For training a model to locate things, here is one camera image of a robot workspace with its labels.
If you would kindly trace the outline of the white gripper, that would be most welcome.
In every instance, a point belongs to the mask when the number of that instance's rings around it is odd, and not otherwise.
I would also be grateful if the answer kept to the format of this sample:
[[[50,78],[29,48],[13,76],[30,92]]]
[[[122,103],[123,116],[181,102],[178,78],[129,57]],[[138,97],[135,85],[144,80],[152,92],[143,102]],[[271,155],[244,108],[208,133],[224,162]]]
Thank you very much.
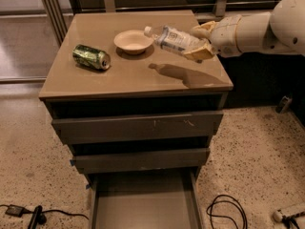
[[[241,55],[237,47],[236,30],[242,16],[225,17],[219,22],[209,21],[191,28],[190,34],[199,39],[208,39],[210,42],[202,46],[183,52],[183,56],[192,61],[211,59],[216,52],[222,57],[235,57]]]

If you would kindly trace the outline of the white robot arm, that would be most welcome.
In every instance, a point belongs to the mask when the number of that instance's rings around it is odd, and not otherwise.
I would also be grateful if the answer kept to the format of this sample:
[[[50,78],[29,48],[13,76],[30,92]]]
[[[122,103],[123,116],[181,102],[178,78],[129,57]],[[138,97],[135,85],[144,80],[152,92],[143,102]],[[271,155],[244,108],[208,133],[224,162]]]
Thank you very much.
[[[246,52],[305,55],[305,0],[281,0],[272,11],[209,21],[193,27],[191,35],[203,41],[183,52],[194,61]]]

